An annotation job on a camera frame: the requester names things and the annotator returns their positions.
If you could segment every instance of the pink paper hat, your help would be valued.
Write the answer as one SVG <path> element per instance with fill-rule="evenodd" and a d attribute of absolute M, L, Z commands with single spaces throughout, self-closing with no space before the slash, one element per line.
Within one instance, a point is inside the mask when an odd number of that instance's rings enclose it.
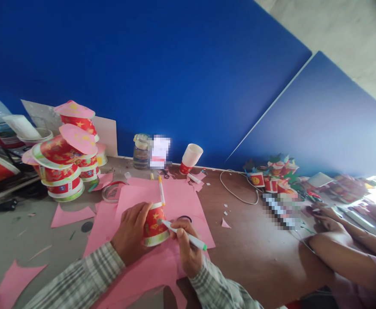
<path fill-rule="evenodd" d="M 65 104 L 54 107 L 55 113 L 63 116 L 88 118 L 91 119 L 95 116 L 95 112 L 88 107 L 79 105 L 78 103 L 69 100 Z"/>

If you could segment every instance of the marker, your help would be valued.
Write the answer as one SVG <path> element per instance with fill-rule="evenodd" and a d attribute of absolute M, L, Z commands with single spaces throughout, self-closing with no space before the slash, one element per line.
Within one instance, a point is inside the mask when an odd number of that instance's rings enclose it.
<path fill-rule="evenodd" d="M 176 229 L 174 229 L 174 228 L 171 227 L 171 222 L 169 222 L 169 221 L 167 221 L 167 220 L 162 220 L 162 223 L 163 223 L 167 228 L 169 228 L 171 231 L 173 231 L 173 232 L 176 233 Z M 187 233 L 187 234 L 188 234 L 188 238 L 189 238 L 190 242 L 191 242 L 195 247 L 198 247 L 199 249 L 206 251 L 206 244 L 205 244 L 202 240 L 199 240 L 198 238 L 192 236 L 192 235 L 189 234 L 189 233 Z"/>
<path fill-rule="evenodd" d="M 162 207 L 165 206 L 165 197 L 164 197 L 164 189 L 162 188 L 162 178 L 161 176 L 158 176 L 158 181 L 159 181 L 159 193 L 161 194 L 161 203 Z"/>

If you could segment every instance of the plaid shirt sleeve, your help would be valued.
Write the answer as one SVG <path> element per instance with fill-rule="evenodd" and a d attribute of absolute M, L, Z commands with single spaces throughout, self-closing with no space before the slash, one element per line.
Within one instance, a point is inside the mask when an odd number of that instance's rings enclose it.
<path fill-rule="evenodd" d="M 107 242 L 87 257 L 72 263 L 25 306 L 25 309 L 89 308 L 125 264 Z"/>
<path fill-rule="evenodd" d="M 204 309 L 263 309 L 238 283 L 226 279 L 219 268 L 203 256 L 198 275 L 190 279 Z"/>

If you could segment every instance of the blue partition board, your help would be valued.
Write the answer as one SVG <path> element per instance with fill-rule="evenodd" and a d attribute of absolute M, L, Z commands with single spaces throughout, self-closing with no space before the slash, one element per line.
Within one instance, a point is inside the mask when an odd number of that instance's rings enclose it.
<path fill-rule="evenodd" d="M 300 175 L 376 175 L 376 100 L 318 52 L 227 160 L 289 153 Z"/>
<path fill-rule="evenodd" d="M 0 99 L 74 100 L 222 167 L 311 52 L 253 0 L 0 1 Z"/>

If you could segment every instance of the person's right hand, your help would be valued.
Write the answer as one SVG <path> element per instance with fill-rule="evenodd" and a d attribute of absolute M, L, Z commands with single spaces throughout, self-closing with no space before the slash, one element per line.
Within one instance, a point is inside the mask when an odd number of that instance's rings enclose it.
<path fill-rule="evenodd" d="M 170 233 L 172 239 L 178 239 L 182 268 L 189 278 L 194 278 L 202 267 L 202 252 L 190 243 L 187 233 L 196 238 L 198 238 L 198 234 L 188 220 L 179 219 L 173 222 L 171 227 L 177 229 L 176 234 L 173 231 Z"/>
<path fill-rule="evenodd" d="M 316 201 L 314 204 L 312 204 L 313 209 L 321 210 L 322 215 L 327 216 L 333 219 L 334 221 L 340 222 L 341 218 L 339 217 L 339 215 L 337 215 L 335 210 L 331 207 L 325 208 L 325 206 L 327 206 L 327 204 L 319 202 L 319 201 Z"/>

